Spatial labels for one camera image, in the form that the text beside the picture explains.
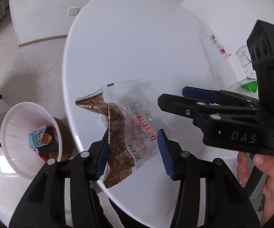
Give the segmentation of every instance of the marble floor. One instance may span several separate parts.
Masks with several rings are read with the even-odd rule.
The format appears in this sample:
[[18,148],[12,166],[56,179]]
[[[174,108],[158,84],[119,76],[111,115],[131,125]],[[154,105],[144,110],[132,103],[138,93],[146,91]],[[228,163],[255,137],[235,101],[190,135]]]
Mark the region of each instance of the marble floor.
[[[61,65],[66,39],[40,42],[22,48],[11,22],[9,9],[0,21],[0,128],[7,111],[15,104],[32,101],[42,105],[52,116],[66,122],[64,111]],[[4,174],[0,165],[0,219],[8,226],[10,218],[30,180],[21,176]],[[111,207],[108,197],[96,188],[104,213],[115,228],[122,224]],[[69,217],[68,203],[66,215]]]

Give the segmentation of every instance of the clock hand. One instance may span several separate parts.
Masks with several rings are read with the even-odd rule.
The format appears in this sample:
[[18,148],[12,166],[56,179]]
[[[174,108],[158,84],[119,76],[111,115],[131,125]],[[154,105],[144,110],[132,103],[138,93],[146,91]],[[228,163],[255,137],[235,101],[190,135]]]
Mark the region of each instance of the clock hand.
[[245,55],[245,57],[248,59],[248,61],[251,61],[247,56],[246,56],[246,54],[244,53],[244,52],[242,52],[244,55]]
[[246,67],[249,63],[251,63],[251,62],[248,62],[245,66],[243,66],[243,68]]

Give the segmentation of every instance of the plastic wrapper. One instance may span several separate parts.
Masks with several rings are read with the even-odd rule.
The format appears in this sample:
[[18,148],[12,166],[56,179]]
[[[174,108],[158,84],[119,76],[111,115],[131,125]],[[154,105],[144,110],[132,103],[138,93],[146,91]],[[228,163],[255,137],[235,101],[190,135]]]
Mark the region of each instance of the plastic wrapper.
[[45,125],[31,132],[28,136],[28,146],[44,161],[55,158],[59,149],[56,129]]
[[141,81],[109,84],[76,100],[76,105],[99,113],[108,127],[108,164],[104,185],[109,188],[128,177],[145,161],[159,153],[157,132],[172,130],[162,119],[158,96]]

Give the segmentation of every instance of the red chinese text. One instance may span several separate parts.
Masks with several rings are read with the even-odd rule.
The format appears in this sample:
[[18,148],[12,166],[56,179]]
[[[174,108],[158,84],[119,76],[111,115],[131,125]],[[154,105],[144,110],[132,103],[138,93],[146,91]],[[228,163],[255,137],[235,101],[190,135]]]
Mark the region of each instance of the red chinese text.
[[151,130],[151,127],[147,123],[141,124],[141,128],[142,128],[142,131],[144,131],[145,133]]
[[136,116],[138,121],[139,121],[139,124],[141,124],[142,121],[144,121],[144,118],[140,115]]
[[153,141],[153,140],[157,139],[157,135],[154,133],[151,133],[148,135],[148,138],[150,138],[150,140]]

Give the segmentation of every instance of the clock face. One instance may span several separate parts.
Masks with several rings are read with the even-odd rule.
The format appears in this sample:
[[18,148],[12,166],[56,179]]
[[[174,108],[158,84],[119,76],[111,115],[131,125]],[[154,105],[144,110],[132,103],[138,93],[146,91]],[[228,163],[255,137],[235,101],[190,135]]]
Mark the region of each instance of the clock face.
[[252,62],[248,47],[245,45],[241,47],[236,53],[246,76],[251,79],[256,79],[256,72],[252,68]]

